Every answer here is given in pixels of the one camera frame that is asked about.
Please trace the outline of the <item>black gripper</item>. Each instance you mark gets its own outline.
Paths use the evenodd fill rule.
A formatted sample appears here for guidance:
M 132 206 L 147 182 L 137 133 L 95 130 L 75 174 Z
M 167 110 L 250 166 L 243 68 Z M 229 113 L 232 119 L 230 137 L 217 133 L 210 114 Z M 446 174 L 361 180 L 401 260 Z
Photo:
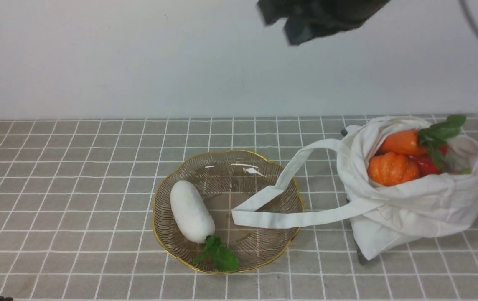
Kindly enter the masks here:
M 283 31 L 291 46 L 360 28 L 388 0 L 259 0 L 266 26 L 285 19 Z

